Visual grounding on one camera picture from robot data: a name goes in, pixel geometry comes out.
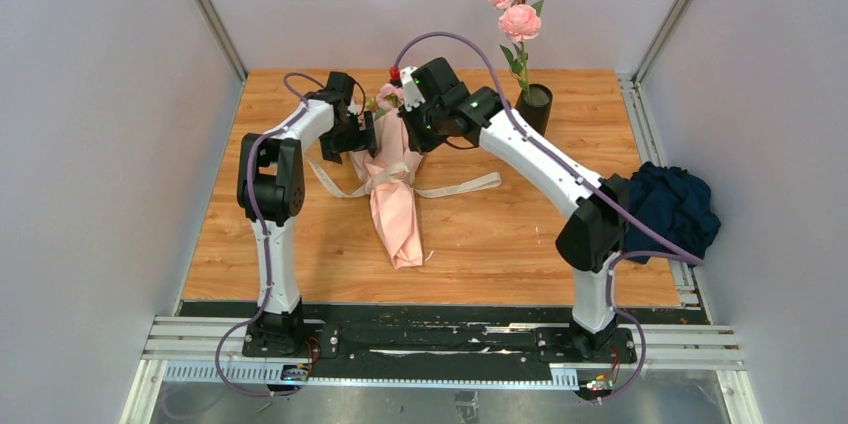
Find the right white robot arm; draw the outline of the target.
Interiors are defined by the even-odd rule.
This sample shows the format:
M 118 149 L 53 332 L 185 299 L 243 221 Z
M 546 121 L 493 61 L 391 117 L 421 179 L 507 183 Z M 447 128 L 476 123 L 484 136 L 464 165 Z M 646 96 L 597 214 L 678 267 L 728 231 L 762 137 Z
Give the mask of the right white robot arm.
M 621 214 L 629 203 L 626 180 L 617 174 L 603 178 L 577 164 L 495 89 L 469 91 L 444 58 L 394 68 L 390 75 L 403 92 L 399 114 L 412 150 L 429 153 L 449 138 L 461 137 L 521 174 L 565 218 L 555 247 L 573 270 L 571 347 L 584 361 L 601 358 L 617 329 L 612 262 L 621 254 L 627 230 Z

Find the pink paper bouquet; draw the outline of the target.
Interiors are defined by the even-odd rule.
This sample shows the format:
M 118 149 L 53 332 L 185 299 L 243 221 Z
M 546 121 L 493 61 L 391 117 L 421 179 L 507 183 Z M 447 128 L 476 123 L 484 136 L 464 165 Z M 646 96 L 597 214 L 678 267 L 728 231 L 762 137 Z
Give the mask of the pink paper bouquet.
M 375 230 L 395 269 L 423 264 L 414 191 L 415 173 L 422 155 L 410 149 L 409 136 L 398 109 L 403 91 L 383 85 L 366 108 L 375 110 L 377 151 L 350 154 L 354 170 L 368 191 Z

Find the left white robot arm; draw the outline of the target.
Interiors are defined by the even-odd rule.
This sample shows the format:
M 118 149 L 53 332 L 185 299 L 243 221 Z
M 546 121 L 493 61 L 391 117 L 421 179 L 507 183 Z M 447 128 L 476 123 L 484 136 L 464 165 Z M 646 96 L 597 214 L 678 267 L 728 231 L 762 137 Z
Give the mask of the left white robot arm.
M 283 357 L 298 355 L 307 339 L 294 258 L 296 218 L 306 197 L 304 151 L 317 143 L 323 159 L 336 163 L 346 152 L 375 155 L 374 117 L 354 100 L 360 87 L 349 74 L 332 71 L 318 90 L 301 96 L 292 115 L 241 141 L 237 201 L 254 232 L 260 276 L 246 336 Z

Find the black cylindrical vase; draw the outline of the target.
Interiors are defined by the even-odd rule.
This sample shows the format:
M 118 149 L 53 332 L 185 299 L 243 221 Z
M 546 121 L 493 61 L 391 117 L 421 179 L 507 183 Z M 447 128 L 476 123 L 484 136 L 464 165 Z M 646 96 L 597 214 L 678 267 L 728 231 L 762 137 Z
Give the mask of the black cylindrical vase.
M 544 136 L 552 104 L 553 93 L 548 87 L 542 84 L 530 84 L 526 90 L 521 91 L 515 109 L 528 125 Z

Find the pink rose stem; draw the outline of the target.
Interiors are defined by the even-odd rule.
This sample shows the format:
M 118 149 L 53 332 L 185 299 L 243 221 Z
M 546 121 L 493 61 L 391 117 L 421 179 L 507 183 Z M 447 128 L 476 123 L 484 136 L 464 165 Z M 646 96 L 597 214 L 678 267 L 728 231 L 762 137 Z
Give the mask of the pink rose stem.
M 541 91 L 533 91 L 529 78 L 529 53 L 526 43 L 538 37 L 541 27 L 541 11 L 544 1 L 529 3 L 528 0 L 488 0 L 501 12 L 498 28 L 510 42 L 510 47 L 501 45 L 513 78 L 521 88 L 523 102 L 527 106 L 542 107 L 546 98 Z

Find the cream printed ribbon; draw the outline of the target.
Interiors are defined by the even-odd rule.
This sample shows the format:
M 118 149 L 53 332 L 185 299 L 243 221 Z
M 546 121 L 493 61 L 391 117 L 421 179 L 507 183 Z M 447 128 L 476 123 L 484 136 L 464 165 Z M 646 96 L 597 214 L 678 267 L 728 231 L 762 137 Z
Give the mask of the cream printed ribbon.
M 404 183 L 418 196 L 427 199 L 437 199 L 452 195 L 477 192 L 496 188 L 502 184 L 501 175 L 498 172 L 492 172 L 460 184 L 433 189 L 416 188 L 414 185 L 410 184 L 409 178 L 412 176 L 410 168 L 405 163 L 401 162 L 387 167 L 375 176 L 368 178 L 360 187 L 351 193 L 346 193 L 338 187 L 335 181 L 315 161 L 308 159 L 307 163 L 324 189 L 333 197 L 340 199 L 356 199 L 369 196 L 378 186 L 382 184 Z

